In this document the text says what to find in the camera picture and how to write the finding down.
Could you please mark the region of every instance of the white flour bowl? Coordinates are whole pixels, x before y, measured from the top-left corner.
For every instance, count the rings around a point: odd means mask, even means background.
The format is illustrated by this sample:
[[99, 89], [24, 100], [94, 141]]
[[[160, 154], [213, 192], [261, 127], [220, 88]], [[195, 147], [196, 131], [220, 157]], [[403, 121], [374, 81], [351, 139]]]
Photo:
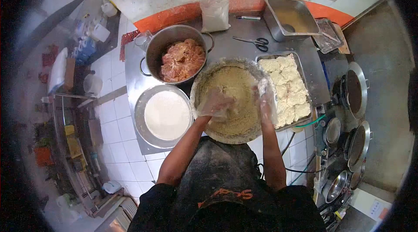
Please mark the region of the white flour bowl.
[[138, 131], [138, 133], [141, 135], [141, 137], [148, 142], [151, 146], [154, 146], [156, 148], [173, 148], [177, 142], [181, 139], [181, 137], [184, 135], [181, 134], [180, 137], [178, 137], [175, 140], [163, 140], [152, 134], [152, 132], [149, 130], [147, 124], [145, 123], [145, 107], [148, 103], [148, 101], [153, 97], [155, 94], [163, 91], [170, 91], [178, 94], [181, 98], [183, 98], [187, 104], [188, 107], [188, 114], [189, 114], [189, 125], [187, 129], [193, 124], [193, 114], [191, 112], [190, 107], [190, 100], [187, 97], [187, 95], [179, 88], [173, 86], [173, 85], [157, 85], [152, 88], [147, 89], [144, 91], [138, 98], [138, 101], [135, 105], [135, 128]]

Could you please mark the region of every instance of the orange wall stripe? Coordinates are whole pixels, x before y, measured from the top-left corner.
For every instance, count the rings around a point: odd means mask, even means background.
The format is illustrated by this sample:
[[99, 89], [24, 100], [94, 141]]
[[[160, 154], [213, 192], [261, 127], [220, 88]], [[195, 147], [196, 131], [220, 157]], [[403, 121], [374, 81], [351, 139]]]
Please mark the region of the orange wall stripe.
[[[307, 1], [305, 1], [305, 4], [311, 11], [314, 18], [328, 18], [337, 23], [339, 26], [343, 26], [354, 19], [353, 16], [328, 6]], [[238, 13], [244, 11], [262, 11], [264, 10], [265, 5], [264, 0], [229, 0], [229, 12]], [[201, 14], [202, 11], [198, 2], [189, 3], [150, 15], [144, 19], [134, 22], [134, 25], [140, 32], [144, 32], [146, 30], [155, 32], [167, 26], [195, 19]]]
[[343, 13], [342, 11], [335, 10], [334, 8], [322, 4], [307, 1], [305, 1], [305, 4], [309, 11], [311, 11], [311, 14], [314, 18], [328, 18], [341, 27], [354, 19], [354, 17], [349, 14]]

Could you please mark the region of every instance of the scissors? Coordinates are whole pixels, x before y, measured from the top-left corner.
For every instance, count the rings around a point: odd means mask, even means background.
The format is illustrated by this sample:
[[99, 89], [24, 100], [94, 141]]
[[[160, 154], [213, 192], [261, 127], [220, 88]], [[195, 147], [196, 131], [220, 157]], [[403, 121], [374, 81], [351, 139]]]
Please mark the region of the scissors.
[[267, 52], [268, 51], [268, 47], [266, 46], [268, 44], [268, 40], [266, 38], [257, 38], [256, 41], [254, 41], [254, 40], [246, 40], [246, 39], [238, 38], [238, 37], [235, 37], [235, 36], [233, 36], [233, 38], [235, 40], [238, 40], [238, 41], [251, 42], [251, 43], [253, 43], [257, 47], [257, 49], [259, 49], [262, 52]]

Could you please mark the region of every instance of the black apron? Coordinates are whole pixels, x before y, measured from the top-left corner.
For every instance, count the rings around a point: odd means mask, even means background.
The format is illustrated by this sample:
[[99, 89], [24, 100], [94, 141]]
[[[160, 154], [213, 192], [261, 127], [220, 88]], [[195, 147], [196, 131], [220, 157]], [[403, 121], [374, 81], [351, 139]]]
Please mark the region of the black apron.
[[254, 212], [276, 215], [274, 197], [260, 182], [257, 163], [247, 144], [228, 145], [202, 137], [176, 188], [171, 227], [186, 228], [199, 209], [218, 202], [239, 203]]

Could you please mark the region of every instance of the marinated chicken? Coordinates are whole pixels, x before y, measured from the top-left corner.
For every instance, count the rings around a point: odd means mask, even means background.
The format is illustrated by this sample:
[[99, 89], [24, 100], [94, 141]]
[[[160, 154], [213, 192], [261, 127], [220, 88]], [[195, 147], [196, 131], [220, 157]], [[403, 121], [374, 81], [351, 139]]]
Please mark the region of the marinated chicken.
[[177, 42], [163, 55], [160, 78], [165, 82], [180, 82], [195, 74], [205, 63], [202, 46], [192, 39]]

